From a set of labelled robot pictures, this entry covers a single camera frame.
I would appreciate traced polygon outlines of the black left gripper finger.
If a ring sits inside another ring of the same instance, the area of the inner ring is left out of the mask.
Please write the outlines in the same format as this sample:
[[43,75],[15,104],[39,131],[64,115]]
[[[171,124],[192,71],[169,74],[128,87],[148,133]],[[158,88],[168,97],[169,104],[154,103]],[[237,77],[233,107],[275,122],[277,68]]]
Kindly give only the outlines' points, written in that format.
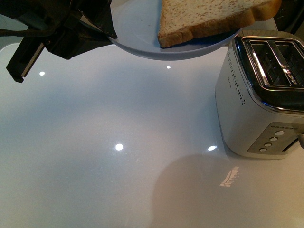
[[24,81],[43,49],[43,38],[22,39],[6,67],[15,82]]

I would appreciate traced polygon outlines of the black left gripper finger plate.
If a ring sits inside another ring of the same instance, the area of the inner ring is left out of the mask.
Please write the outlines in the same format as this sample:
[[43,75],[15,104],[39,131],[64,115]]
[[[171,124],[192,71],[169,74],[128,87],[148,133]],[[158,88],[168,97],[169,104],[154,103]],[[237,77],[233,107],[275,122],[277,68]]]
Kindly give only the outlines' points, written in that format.
[[97,1],[95,25],[108,37],[117,39],[117,34],[113,26],[111,3],[111,0]]

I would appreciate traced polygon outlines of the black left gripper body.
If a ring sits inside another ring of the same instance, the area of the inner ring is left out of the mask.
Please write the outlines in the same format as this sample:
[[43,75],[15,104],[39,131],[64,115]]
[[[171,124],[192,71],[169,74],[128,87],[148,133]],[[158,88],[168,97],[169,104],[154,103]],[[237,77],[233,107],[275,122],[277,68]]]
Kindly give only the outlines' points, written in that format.
[[43,38],[47,50],[70,59],[111,44],[95,25],[97,0],[2,0],[0,13],[26,30],[1,29],[2,37]]

